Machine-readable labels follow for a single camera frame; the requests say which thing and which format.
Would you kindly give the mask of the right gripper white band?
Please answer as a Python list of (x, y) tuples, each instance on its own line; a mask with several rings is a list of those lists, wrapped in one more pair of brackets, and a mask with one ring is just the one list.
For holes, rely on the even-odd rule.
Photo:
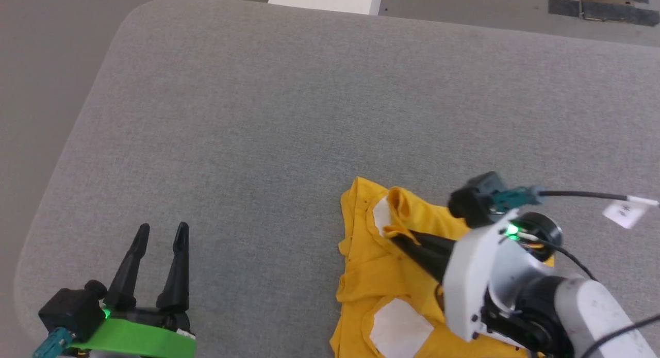
[(514, 340), (487, 332), (481, 309), (485, 297), (505, 316), (512, 311), (514, 292), (522, 274), (522, 248), (501, 231), (507, 231), (518, 209), (506, 213), (490, 226), (471, 230), (456, 240), (429, 233), (413, 237), (394, 236), (391, 242), (415, 264), (443, 285), (444, 316), (449, 330), (470, 342), (480, 335), (514, 344)]

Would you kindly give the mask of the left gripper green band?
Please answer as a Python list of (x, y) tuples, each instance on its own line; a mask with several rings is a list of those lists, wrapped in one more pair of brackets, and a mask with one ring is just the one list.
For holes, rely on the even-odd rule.
[(156, 308), (135, 308), (135, 285), (149, 234), (150, 225), (142, 224), (108, 288), (104, 322), (86, 342), (70, 344), (69, 355), (195, 356), (196, 335), (184, 313), (189, 308), (189, 225), (180, 222), (175, 233), (173, 260)]

